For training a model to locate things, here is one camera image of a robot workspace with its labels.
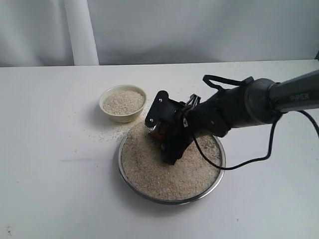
white curtain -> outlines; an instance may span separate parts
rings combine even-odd
[[[313,59],[318,0],[0,0],[0,66]]]

white tabletop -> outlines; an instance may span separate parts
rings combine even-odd
[[[285,81],[316,69],[317,60],[0,68],[0,239],[318,238],[319,139],[303,115],[282,118],[269,160],[226,172],[202,200],[165,206],[122,181],[116,148],[132,125],[98,108],[118,84],[145,89],[149,106],[159,90],[207,99],[204,74]],[[264,156],[269,130],[231,130],[226,165]]]

rice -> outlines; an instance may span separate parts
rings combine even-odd
[[[220,150],[211,136],[199,138],[198,143],[209,159],[221,165]],[[201,157],[194,143],[174,166],[163,163],[159,143],[151,138],[143,122],[129,131],[121,160],[123,171],[135,189],[167,201],[184,200],[204,192],[220,172]]]
[[[119,91],[104,100],[103,108],[112,115],[123,116],[138,111],[144,101],[144,97],[138,92]]]

small white bowl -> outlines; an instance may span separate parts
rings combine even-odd
[[[119,92],[119,91],[135,91],[135,92],[140,93],[144,97],[144,104],[142,105],[142,107],[138,111],[133,112],[133,113],[128,114],[128,115],[118,116],[118,115],[113,115],[113,114],[108,113],[103,108],[103,102],[107,97],[109,97],[110,95],[112,95],[116,92]],[[119,85],[119,86],[115,86],[115,87],[108,89],[107,91],[105,91],[101,95],[100,108],[104,113],[106,113],[110,117],[110,119],[112,119],[116,122],[120,122],[120,123],[128,123],[128,122],[134,121],[142,113],[143,108],[146,104],[146,101],[147,101],[146,93],[140,87],[132,86],[132,85]]]

stainless steel bowl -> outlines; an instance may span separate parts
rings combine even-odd
[[[226,157],[225,157],[224,148],[217,137],[212,135],[212,138],[216,142],[217,147],[219,149],[220,158],[221,158],[221,166],[225,167]],[[183,200],[176,200],[176,201],[168,201],[168,200],[153,198],[153,197],[146,195],[143,192],[137,190],[134,187],[134,185],[132,185],[132,183],[129,181],[129,179],[127,178],[127,176],[123,170],[121,155],[122,155],[122,149],[123,149],[123,146],[125,144],[126,139],[127,139],[127,135],[123,138],[121,145],[120,145],[120,148],[119,148],[119,170],[120,170],[121,177],[135,193],[137,193],[138,195],[140,195],[143,198],[150,200],[152,202],[160,203],[160,204],[167,204],[167,205],[181,205],[181,204],[187,204],[187,203],[197,201],[197,200],[207,196],[209,193],[211,193],[217,187],[217,185],[219,184],[220,180],[222,179],[222,177],[224,175],[224,170],[220,170],[218,177],[216,178],[216,180],[212,183],[212,185],[209,188],[207,188],[204,192],[202,192],[194,197],[191,197],[191,198],[187,198],[187,199],[183,199]]]

